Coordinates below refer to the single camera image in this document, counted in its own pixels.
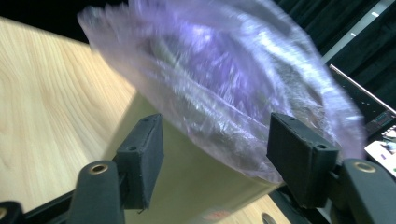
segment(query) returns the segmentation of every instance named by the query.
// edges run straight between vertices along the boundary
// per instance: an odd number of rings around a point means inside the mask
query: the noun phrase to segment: plastic bag
[[[309,37],[272,1],[132,0],[88,7],[94,49],[198,147],[273,183],[271,112],[294,116],[361,157],[362,116]]]

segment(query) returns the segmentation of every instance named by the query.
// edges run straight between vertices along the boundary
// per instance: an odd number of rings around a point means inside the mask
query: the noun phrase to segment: translucent plastic wrap
[[[245,175],[282,181],[265,156],[271,112],[301,120],[344,158],[362,155],[360,112],[272,1],[134,0],[88,7],[78,20],[169,121]]]

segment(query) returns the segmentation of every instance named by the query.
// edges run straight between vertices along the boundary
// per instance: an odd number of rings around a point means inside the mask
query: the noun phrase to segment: wooden table
[[[0,18],[0,202],[24,211],[74,188],[87,163],[110,159],[136,91],[89,46]],[[288,223],[269,197],[221,223]]]

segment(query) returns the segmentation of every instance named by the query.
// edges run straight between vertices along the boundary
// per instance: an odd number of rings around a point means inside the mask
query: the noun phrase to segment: trash bin
[[[109,159],[139,119],[158,113],[137,94],[109,146]],[[125,210],[127,223],[216,223],[277,188],[216,161],[163,121],[164,160],[147,211]]]

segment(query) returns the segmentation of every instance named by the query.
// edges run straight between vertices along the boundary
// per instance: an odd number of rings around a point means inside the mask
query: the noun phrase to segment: light wood tabletop
[[[75,187],[109,145],[135,88],[86,44],[0,18],[0,202],[24,211]],[[221,223],[288,223],[267,196]]]

